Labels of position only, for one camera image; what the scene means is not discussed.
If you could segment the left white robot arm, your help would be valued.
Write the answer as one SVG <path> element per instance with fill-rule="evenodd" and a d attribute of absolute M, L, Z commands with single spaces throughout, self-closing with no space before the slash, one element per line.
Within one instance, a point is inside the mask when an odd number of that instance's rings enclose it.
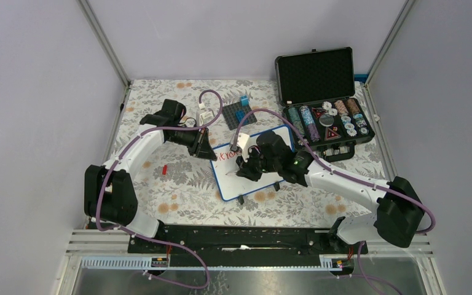
<path fill-rule="evenodd" d="M 192 157 L 216 160 L 209 125 L 185 127 L 181 124 L 185 113 L 185 105 L 166 99 L 161 110 L 140 120 L 136 135 L 113 159 L 90 165 L 84 173 L 84 213 L 143 235 L 143 245 L 153 253 L 164 249 L 166 237 L 158 231 L 160 221 L 138 208 L 133 180 L 143 163 L 167 142 L 186 147 Z"/>

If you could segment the black poker chip case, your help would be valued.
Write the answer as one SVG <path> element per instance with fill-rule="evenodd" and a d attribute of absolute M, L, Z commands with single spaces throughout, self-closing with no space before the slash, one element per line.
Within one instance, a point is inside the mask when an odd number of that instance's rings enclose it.
<path fill-rule="evenodd" d="M 325 161 L 337 162 L 374 138 L 358 101 L 351 47 L 282 55 L 275 72 L 282 114 L 301 134 L 297 149 L 310 146 Z"/>

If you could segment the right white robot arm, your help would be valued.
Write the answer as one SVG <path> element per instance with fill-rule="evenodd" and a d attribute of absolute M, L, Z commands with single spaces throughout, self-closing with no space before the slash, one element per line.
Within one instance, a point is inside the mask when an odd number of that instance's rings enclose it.
<path fill-rule="evenodd" d="M 418 232 L 425 211 L 410 182 L 402 177 L 387 181 L 357 175 L 309 151 L 293 151 L 273 131 L 261 133 L 255 144 L 248 135 L 238 135 L 230 148 L 241 153 L 236 160 L 241 178 L 256 182 L 266 173 L 276 173 L 288 183 L 323 189 L 367 208 L 368 214 L 334 223 L 328 245 L 336 253 L 377 239 L 408 248 Z"/>

